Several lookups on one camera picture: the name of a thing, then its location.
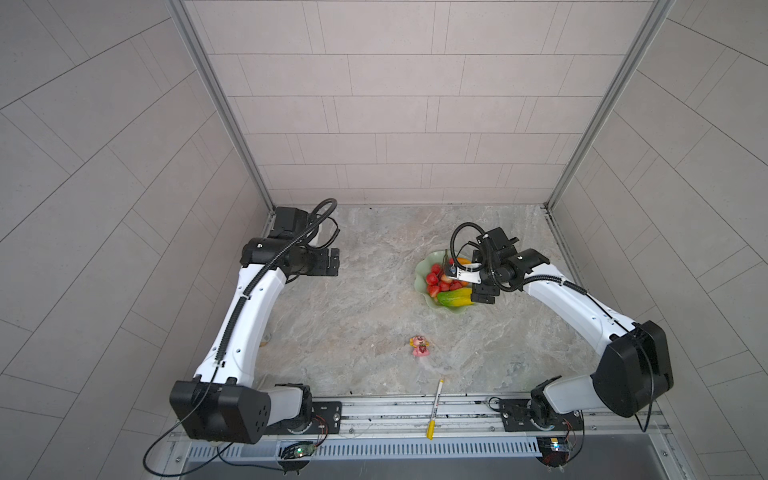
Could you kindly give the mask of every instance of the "toy figurine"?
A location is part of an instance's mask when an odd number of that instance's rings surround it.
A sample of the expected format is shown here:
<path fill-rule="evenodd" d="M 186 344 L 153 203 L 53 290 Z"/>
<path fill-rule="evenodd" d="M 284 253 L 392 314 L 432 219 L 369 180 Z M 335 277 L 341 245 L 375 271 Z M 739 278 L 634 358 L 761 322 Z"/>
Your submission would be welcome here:
<path fill-rule="evenodd" d="M 411 338 L 411 346 L 413 347 L 413 356 L 427 356 L 429 355 L 429 342 L 423 336 L 415 336 Z"/>

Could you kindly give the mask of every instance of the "ventilation grille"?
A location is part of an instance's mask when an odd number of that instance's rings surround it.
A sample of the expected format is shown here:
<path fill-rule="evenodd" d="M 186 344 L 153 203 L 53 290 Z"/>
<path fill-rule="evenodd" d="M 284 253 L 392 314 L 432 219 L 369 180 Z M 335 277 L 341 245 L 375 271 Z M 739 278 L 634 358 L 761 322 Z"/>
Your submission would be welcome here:
<path fill-rule="evenodd" d="M 228 462 L 274 462 L 289 440 L 262 439 L 255 445 L 232 445 L 223 454 Z M 216 449 L 206 442 L 195 442 L 189 459 L 203 462 Z M 312 456 L 318 460 L 373 460 L 398 458 L 489 458 L 540 457 L 536 437 L 457 438 L 457 439 L 333 439 L 327 440 Z"/>

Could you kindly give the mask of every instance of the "yellow marker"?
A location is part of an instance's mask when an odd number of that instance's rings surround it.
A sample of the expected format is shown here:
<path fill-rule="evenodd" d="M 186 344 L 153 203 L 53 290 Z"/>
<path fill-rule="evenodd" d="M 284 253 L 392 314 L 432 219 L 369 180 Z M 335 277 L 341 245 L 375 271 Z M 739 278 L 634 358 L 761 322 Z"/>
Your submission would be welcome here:
<path fill-rule="evenodd" d="M 435 434 L 435 418 L 437 417 L 437 402 L 440 400 L 440 392 L 442 392 L 442 379 L 437 385 L 437 393 L 435 394 L 435 405 L 432 406 L 432 418 L 429 420 L 429 427 L 427 427 L 427 438 L 432 440 L 432 436 Z"/>

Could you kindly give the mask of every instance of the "gray tile wall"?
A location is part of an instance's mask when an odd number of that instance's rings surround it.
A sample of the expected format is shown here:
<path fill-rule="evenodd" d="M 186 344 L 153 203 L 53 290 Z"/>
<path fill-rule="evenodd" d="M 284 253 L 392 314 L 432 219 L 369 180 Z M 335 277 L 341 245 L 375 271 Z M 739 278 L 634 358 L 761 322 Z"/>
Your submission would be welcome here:
<path fill-rule="evenodd" d="M 186 5 L 278 204 L 530 204 L 650 2 Z"/>
<path fill-rule="evenodd" d="M 677 0 L 554 209 L 586 286 L 654 319 L 699 480 L 768 478 L 768 4 Z"/>
<path fill-rule="evenodd" d="M 0 27 L 0 476 L 135 480 L 266 206 L 162 0 Z"/>

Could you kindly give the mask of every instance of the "green bowl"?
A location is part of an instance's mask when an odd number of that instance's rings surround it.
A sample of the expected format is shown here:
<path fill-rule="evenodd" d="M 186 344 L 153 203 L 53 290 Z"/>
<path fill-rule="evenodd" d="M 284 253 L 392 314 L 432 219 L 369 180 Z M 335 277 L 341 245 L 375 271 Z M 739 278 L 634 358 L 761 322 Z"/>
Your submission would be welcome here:
<path fill-rule="evenodd" d="M 462 313 L 472 305 L 464 306 L 445 306 L 437 303 L 435 299 L 429 296 L 427 293 L 427 282 L 424 280 L 427 275 L 432 272 L 432 265 L 435 263 L 442 263 L 442 257 L 445 254 L 444 250 L 439 252 L 432 252 L 427 257 L 416 265 L 416 280 L 413 282 L 413 288 L 424 296 L 424 300 L 427 302 L 427 306 L 433 310 L 448 310 L 451 313 Z"/>

